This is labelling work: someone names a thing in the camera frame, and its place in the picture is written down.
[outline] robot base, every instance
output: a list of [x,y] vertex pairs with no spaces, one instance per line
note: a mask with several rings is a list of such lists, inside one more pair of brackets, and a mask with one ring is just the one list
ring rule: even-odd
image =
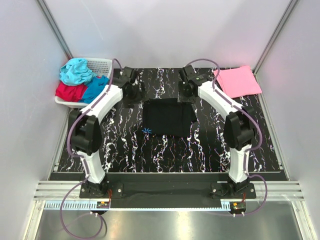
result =
[[253,183],[247,184],[244,188],[238,191],[230,190],[230,184],[226,183],[211,183],[211,195],[213,199],[256,199],[256,190]]
[[106,199],[109,198],[108,190],[111,190],[112,199],[120,199],[123,195],[124,185],[120,182],[109,183],[107,176],[101,183],[85,182],[81,185],[79,198],[81,199]]

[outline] black cloth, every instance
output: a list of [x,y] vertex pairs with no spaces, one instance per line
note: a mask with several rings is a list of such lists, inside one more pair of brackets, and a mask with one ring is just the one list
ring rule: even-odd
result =
[[150,99],[143,104],[142,126],[152,134],[189,137],[191,124],[196,121],[191,104],[177,98]]

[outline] metal floor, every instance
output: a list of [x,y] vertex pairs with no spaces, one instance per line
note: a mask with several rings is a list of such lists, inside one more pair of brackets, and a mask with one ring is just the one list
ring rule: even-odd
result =
[[[248,202],[247,212],[258,207]],[[100,221],[79,210],[63,212],[68,229],[81,237],[94,235]],[[102,215],[108,231],[103,228],[96,239],[104,240],[302,240],[293,206],[290,202],[267,202],[260,212],[233,218],[217,212],[174,211],[109,211]],[[73,240],[67,235],[58,210],[44,210],[36,240]]]

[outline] black mounting bracket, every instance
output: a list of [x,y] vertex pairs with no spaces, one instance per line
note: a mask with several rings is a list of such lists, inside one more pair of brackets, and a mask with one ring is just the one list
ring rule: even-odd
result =
[[108,190],[111,190],[112,199],[121,199],[124,185],[120,182],[110,183],[105,175],[101,183],[86,181],[81,185],[79,198],[81,199],[106,199],[109,197]]
[[248,183],[238,191],[234,191],[230,182],[211,183],[211,196],[213,199],[256,199],[256,190],[253,183]]
[[[253,116],[255,112],[251,107],[244,107],[243,110],[250,116]],[[244,146],[252,143],[255,135],[256,129],[254,124],[242,112],[230,112],[226,116],[223,136],[230,148],[240,151]]]
[[[82,114],[79,110],[72,110],[68,117],[68,131]],[[76,124],[71,133],[71,146],[76,151],[82,151],[88,155],[99,150],[102,144],[102,134],[99,120],[96,116],[85,115]]]
[[133,108],[134,104],[148,100],[145,83],[137,77],[138,71],[126,66],[119,78],[113,78],[112,84],[122,89],[125,108]]
[[192,65],[180,69],[179,75],[182,80],[178,84],[178,102],[180,103],[195,103],[198,97],[198,87],[211,81],[207,74],[197,74]]

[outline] red cloth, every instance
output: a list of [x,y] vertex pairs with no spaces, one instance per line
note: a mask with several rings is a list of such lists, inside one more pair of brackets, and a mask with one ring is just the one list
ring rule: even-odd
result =
[[60,81],[59,86],[55,90],[55,95],[67,102],[79,102],[87,88],[88,87],[84,84],[68,86]]

